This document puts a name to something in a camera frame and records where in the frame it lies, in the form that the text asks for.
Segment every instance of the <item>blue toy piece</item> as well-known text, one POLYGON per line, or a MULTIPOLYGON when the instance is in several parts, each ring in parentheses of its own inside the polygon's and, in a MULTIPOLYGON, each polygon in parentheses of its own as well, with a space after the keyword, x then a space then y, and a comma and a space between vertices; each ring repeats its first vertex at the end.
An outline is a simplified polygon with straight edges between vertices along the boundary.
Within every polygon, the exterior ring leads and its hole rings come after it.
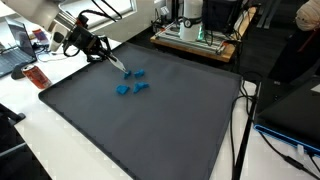
POLYGON ((139 71, 137 71, 137 72, 134 73, 134 76, 135 76, 136 78, 140 78, 140 77, 142 77, 143 75, 144 75, 144 70, 143 70, 143 69, 140 69, 139 71))
POLYGON ((117 93, 124 95, 129 91, 130 87, 126 86, 126 85, 119 85, 117 87, 117 93))
POLYGON ((133 89, 133 93, 136 94, 138 93, 141 89, 143 88, 148 88, 149 84, 145 83, 145 82, 138 82, 134 84, 134 89, 133 89))
POLYGON ((129 76, 131 76, 131 71, 130 70, 128 72, 124 73, 123 79, 128 79, 129 76))

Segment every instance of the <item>laptop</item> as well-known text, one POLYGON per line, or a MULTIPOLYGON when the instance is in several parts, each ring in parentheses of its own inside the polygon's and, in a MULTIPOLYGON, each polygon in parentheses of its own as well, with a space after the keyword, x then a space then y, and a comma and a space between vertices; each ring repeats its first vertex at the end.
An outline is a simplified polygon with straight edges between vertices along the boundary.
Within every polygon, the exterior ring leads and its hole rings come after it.
POLYGON ((272 103, 254 117, 254 129, 320 156, 320 77, 272 103))
POLYGON ((22 62, 32 63, 37 60, 24 24, 8 17, 6 22, 17 48, 0 55, 0 78, 10 74, 14 67, 22 62))

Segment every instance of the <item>white table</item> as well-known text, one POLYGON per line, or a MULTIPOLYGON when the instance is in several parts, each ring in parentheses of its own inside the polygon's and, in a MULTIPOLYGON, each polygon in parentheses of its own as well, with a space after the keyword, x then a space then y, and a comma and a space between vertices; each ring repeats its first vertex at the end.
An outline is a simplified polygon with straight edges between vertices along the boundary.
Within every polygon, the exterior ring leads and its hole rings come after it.
MULTIPOLYGON (((115 41, 110 41, 110 44, 112 48, 120 45, 115 41)), ((87 65, 87 62, 86 56, 80 53, 73 58, 38 62, 36 65, 53 83, 56 83, 87 65)), ((249 94, 254 94, 256 89, 254 84, 246 82, 245 87, 249 94)), ((131 179, 78 130, 42 103, 38 98, 41 90, 28 79, 12 80, 10 76, 6 76, 0 79, 0 90, 0 100, 3 105, 27 116, 16 124, 15 128, 52 179, 131 179)), ((233 113, 236 157, 248 118, 245 105, 244 99, 239 100, 233 113)), ((211 180, 231 179, 232 156, 229 134, 228 129, 211 180)))

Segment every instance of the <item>floor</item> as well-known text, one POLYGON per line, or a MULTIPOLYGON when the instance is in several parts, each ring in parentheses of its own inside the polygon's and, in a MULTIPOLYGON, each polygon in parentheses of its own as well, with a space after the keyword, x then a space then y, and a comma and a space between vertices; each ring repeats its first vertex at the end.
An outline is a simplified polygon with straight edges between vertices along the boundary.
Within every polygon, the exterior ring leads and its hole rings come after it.
MULTIPOLYGON (((255 17, 255 20, 248 29, 248 34, 244 39, 244 49, 240 58, 240 73, 255 71, 263 76, 267 76, 282 48, 285 46, 286 38, 294 32, 295 24, 293 20, 295 12, 302 3, 303 0, 282 0, 272 21, 271 29, 269 30, 256 28, 255 26, 259 16, 255 17)), ((234 66, 234 61, 231 63, 222 63, 180 51, 155 47, 150 42, 150 38, 153 35, 152 29, 149 28, 130 39, 129 42, 148 49, 162 51, 224 70, 231 70, 234 66)), ((296 83, 299 83, 299 81, 302 82, 314 71, 315 68, 311 69, 303 77, 299 78, 296 83)), ((22 143, 23 140, 14 128, 0 125, 0 142, 1 153, 10 147, 22 143)), ((4 175, 8 175, 8 179, 17 180, 50 179, 28 147, 21 148, 19 151, 12 153, 9 156, 0 158, 0 179, 5 179, 4 175)))

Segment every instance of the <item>person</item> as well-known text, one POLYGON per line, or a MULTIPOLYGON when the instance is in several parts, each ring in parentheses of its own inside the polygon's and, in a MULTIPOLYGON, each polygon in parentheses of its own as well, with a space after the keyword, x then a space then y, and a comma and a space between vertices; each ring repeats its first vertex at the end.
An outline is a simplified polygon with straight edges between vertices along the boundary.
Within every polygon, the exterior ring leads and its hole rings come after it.
MULTIPOLYGON (((297 29, 288 40, 268 78, 291 83, 320 58, 320 0, 309 0, 296 15, 297 29)), ((315 72, 320 76, 320 67, 315 72)))

